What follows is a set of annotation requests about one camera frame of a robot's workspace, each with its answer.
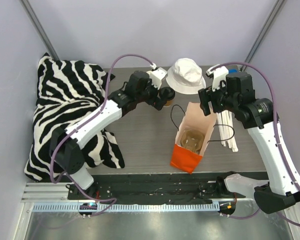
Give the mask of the black plastic cup lid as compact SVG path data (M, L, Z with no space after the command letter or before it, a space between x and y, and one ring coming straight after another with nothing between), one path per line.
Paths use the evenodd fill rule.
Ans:
M175 98L175 91L171 87L162 87L159 90L159 97L162 100L172 101Z

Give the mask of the orange paper gift bag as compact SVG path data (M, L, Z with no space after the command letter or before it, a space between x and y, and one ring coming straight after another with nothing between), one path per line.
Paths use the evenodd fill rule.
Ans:
M235 136L235 130L228 124L217 124L217 115L212 113L205 116L199 103L189 102L183 111L181 123L176 127L174 147L170 165L185 173L192 174L204 157L205 151L216 126L226 127L232 135L228 138L215 139L215 142L223 142Z

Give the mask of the brown paper coffee cup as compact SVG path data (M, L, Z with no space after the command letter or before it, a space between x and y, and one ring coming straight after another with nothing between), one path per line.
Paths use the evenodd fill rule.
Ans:
M173 99L168 100L168 101L166 102L166 104L164 105L164 107L169 107L169 106L171 106L171 105L173 104L173 102L174 102Z

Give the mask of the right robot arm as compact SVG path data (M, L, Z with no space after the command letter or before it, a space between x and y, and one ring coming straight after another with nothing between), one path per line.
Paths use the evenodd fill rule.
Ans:
M266 214L300 202L300 175L285 145L273 102L256 98L252 76L226 67L207 70L212 85L198 91L205 116L229 111L252 137L267 171L268 180L257 180L230 171L217 178L216 193L223 198L238 193L255 200Z

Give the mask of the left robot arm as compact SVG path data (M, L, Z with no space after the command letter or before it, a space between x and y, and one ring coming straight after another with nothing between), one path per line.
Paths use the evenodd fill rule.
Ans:
M65 129L57 127L50 139L51 160L57 163L79 187L79 194L90 200L97 192L94 179L84 166L82 149L101 130L147 103L160 111L167 103L167 92L161 89L167 71L135 71L123 86L113 91L104 103L88 116Z

